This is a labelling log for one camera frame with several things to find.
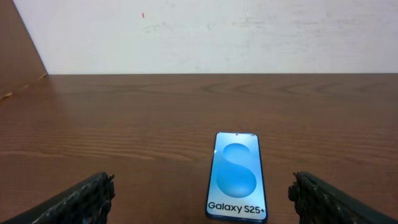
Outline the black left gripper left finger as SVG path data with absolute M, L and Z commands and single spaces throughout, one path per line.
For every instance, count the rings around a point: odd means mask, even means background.
M 114 175 L 96 173 L 2 224 L 107 224 Z

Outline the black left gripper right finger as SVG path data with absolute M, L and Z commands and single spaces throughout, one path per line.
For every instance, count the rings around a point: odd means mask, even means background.
M 300 224 L 397 224 L 309 172 L 295 172 L 288 188 Z

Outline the blue Galaxy smartphone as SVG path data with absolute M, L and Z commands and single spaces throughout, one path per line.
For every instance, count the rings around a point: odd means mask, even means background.
M 261 148 L 254 133 L 215 136 L 205 214 L 229 222 L 268 220 Z

